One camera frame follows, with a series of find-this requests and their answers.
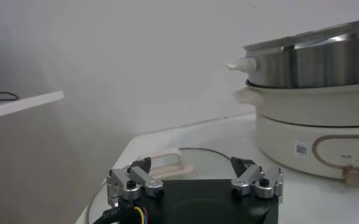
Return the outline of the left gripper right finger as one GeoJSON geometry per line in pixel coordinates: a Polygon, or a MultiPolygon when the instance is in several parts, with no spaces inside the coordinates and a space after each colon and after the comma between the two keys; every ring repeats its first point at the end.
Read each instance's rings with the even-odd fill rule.
{"type": "Polygon", "coordinates": [[[236,174],[230,184],[234,198],[241,199],[250,194],[264,200],[276,197],[283,201],[283,172],[279,167],[264,170],[250,159],[231,157],[230,163],[236,174]]]}

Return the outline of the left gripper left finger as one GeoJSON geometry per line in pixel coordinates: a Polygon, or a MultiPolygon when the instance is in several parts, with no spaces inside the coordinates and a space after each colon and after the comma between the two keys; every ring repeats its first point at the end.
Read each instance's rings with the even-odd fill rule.
{"type": "Polygon", "coordinates": [[[146,199],[163,199],[163,181],[150,176],[151,163],[151,158],[147,157],[124,168],[109,170],[107,201],[111,207],[133,207],[146,199]]]}

